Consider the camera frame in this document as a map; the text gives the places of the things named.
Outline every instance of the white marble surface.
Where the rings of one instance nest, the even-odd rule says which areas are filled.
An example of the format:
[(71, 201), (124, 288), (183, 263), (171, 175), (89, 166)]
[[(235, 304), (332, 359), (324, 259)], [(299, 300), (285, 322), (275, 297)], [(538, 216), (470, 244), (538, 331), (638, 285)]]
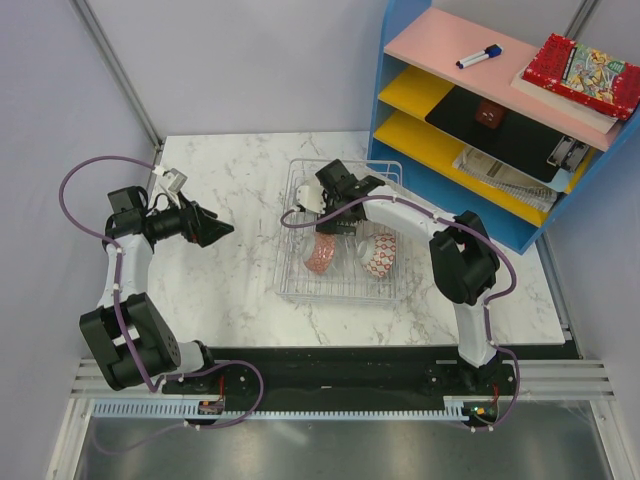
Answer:
[[(366, 133), (169, 137), (162, 164), (189, 176), (185, 195), (234, 225), (208, 248), (171, 238), (156, 246), (149, 294), (180, 341), (218, 346), (450, 345), (451, 303), (434, 286), (428, 252), (414, 248), (408, 298), (393, 309), (300, 306), (273, 285), (282, 200), (295, 158), (360, 160)], [(492, 304), (501, 343), (559, 344), (564, 337), (535, 247), (509, 250), (519, 285)], [(503, 267), (496, 288), (508, 283)]]

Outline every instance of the robotic arm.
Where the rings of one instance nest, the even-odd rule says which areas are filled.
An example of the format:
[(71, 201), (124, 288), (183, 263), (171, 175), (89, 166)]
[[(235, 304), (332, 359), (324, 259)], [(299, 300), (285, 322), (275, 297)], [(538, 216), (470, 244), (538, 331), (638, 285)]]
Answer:
[(180, 192), (186, 177), (176, 170), (159, 178), (169, 205), (162, 211), (150, 210), (146, 192), (127, 187), (108, 194), (113, 214), (107, 220), (105, 235), (117, 239), (123, 261), (120, 284), (114, 285), (117, 268), (116, 247), (106, 244), (109, 268), (104, 293), (98, 307), (80, 318), (80, 330), (107, 383), (114, 390), (142, 383), (132, 353), (125, 344), (114, 309), (114, 288), (120, 291), (120, 309), (136, 351), (150, 376), (186, 373), (204, 365), (206, 349), (198, 342), (179, 343), (148, 297), (147, 275), (155, 244), (180, 234), (190, 243), (207, 247), (233, 232), (217, 215), (186, 199)]
[[(316, 177), (322, 187), (322, 199), (313, 199), (314, 190), (309, 189), (299, 192), (298, 200), (304, 199), (303, 208), (307, 204), (321, 210), (316, 212), (321, 214), (317, 231), (355, 233), (356, 222), (369, 220), (429, 247), (436, 286), (454, 304), (460, 337), (458, 353), (473, 367), (486, 365), (495, 356), (496, 349), (487, 338), (483, 301), (496, 283), (496, 271), (500, 267), (497, 255), (474, 235), (453, 227), (443, 228), (415, 208), (397, 201), (403, 197), (382, 180), (373, 176), (358, 180), (339, 160), (319, 170)], [(367, 196), (371, 197), (368, 201), (357, 202)], [(395, 201), (376, 198), (380, 196), (392, 197)], [(354, 202), (356, 205), (332, 216)], [(473, 212), (466, 211), (449, 220), (488, 238), (482, 221)]]

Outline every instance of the red patterned bowl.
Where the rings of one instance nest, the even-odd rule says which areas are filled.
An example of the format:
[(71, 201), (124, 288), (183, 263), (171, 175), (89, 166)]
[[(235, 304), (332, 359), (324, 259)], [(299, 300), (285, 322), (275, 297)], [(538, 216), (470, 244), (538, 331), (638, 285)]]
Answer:
[(358, 260), (367, 272), (382, 278), (396, 259), (396, 237), (390, 233), (370, 235), (358, 245)]
[(327, 271), (336, 253), (336, 237), (324, 233), (307, 235), (302, 240), (302, 261), (314, 273), (322, 275)]

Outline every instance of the gray wall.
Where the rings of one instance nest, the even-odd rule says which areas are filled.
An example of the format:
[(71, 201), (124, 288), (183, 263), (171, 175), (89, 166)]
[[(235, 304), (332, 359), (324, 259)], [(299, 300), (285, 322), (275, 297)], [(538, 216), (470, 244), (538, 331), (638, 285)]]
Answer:
[[(57, 189), (79, 161), (152, 149), (67, 0), (0, 2), (0, 477), (44, 476), (84, 351), (77, 327), (104, 286), (100, 242), (77, 232)], [(70, 206), (104, 225), (123, 165), (70, 185)]]
[[(640, 65), (637, 0), (601, 2), (580, 40)], [(580, 344), (604, 360), (640, 452), (640, 133), (549, 230)]]
[[(161, 135), (368, 130), (387, 2), (88, 0)], [(580, 0), (434, 4), (542, 44)]]

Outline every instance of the metal dish rack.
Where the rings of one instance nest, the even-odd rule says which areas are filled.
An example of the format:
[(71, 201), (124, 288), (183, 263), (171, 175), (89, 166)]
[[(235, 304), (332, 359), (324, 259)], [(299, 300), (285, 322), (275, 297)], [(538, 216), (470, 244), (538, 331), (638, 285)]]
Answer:
[[(283, 213), (296, 204), (296, 190), (308, 178), (330, 163), (328, 160), (293, 160), (284, 194)], [(383, 178), (398, 193), (402, 188), (402, 165), (386, 161), (343, 161), (358, 178), (376, 175)], [(313, 213), (295, 213), (291, 223), (310, 222)], [(363, 222), (355, 236), (336, 236), (336, 253), (329, 270), (323, 275), (309, 271), (303, 264), (300, 250), (305, 235), (312, 235), (314, 227), (288, 229), (281, 227), (276, 256), (275, 290), (295, 303), (349, 303), (353, 305), (395, 305), (406, 294), (406, 279), (410, 241), (383, 225)], [(396, 236), (396, 260), (384, 278), (365, 272), (356, 257), (356, 247), (366, 236), (374, 233), (393, 233)]]

